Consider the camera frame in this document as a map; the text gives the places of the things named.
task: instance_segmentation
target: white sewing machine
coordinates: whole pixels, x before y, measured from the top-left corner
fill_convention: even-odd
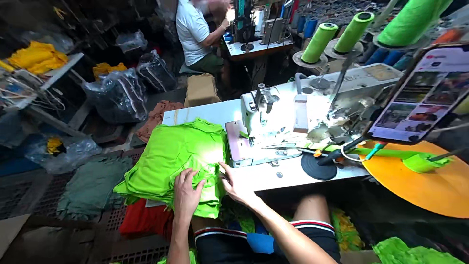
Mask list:
[[[230,165],[236,168],[300,156],[304,149],[295,148],[340,136],[350,119],[374,105],[383,88],[395,84],[402,73],[382,63],[349,69],[334,99],[339,75],[299,80],[301,94],[295,82],[243,94],[242,120],[226,123]]]

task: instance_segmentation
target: smartphone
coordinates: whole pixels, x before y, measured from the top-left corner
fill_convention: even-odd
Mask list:
[[[469,42],[422,50],[386,99],[366,139],[414,145],[469,93]]]

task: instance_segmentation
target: phone screen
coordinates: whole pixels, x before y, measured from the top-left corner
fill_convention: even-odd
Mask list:
[[[442,47],[425,53],[368,136],[417,143],[469,92],[469,52]]]

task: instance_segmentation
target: shorts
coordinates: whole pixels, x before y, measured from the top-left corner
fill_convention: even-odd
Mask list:
[[[187,68],[191,70],[207,72],[212,74],[214,77],[217,77],[223,68],[223,59],[213,53],[209,53],[196,63],[188,65]]]
[[[334,228],[330,224],[313,220],[290,223],[324,249],[337,263],[340,263],[339,247],[335,240]],[[288,263],[277,242],[274,242],[272,254],[254,253],[247,242],[246,235],[245,232],[219,227],[207,227],[196,231],[194,236],[199,263]]]

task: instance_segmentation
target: man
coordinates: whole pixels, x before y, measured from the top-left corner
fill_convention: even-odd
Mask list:
[[[226,13],[230,8],[228,0],[179,0],[176,14],[176,28],[184,50],[186,65],[191,70],[207,72],[222,80],[229,87],[227,62],[213,54],[212,45],[225,34],[229,22]],[[222,17],[223,22],[212,33],[209,31],[204,14],[212,13]]]
[[[249,184],[241,182],[230,168],[227,179],[222,179],[228,195],[250,208],[274,237],[274,253],[256,254],[250,248],[246,233],[221,228],[217,219],[192,217],[195,212],[205,180],[196,190],[192,179],[197,171],[184,170],[174,183],[173,235],[169,246],[167,264],[189,264],[189,225],[195,231],[197,257],[201,264],[336,264],[340,261],[339,248],[330,224],[329,211],[323,196],[304,197],[296,209],[293,222],[289,223],[267,206]]]

